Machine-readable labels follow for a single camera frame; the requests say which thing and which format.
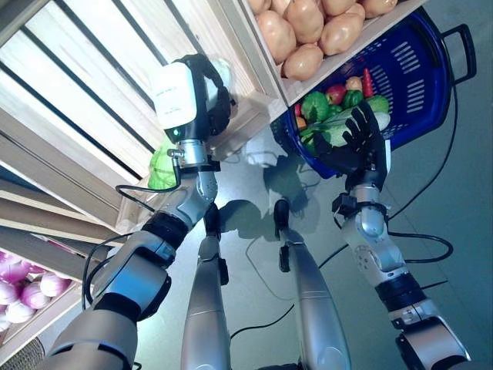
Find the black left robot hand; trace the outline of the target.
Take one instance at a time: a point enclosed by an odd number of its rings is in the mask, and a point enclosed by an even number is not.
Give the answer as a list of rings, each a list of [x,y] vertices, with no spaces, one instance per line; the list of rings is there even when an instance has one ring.
[[[158,124],[171,143],[206,142],[229,125],[233,74],[225,59],[197,53],[160,67],[151,80]]]

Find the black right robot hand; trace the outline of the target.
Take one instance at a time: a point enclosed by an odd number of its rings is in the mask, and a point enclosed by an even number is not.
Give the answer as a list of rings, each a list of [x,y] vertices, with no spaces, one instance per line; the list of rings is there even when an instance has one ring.
[[[315,157],[325,166],[345,175],[345,189],[370,185],[383,189],[387,177],[386,144],[370,105],[361,101],[351,110],[343,133],[345,146],[331,146],[320,133],[314,135]]]

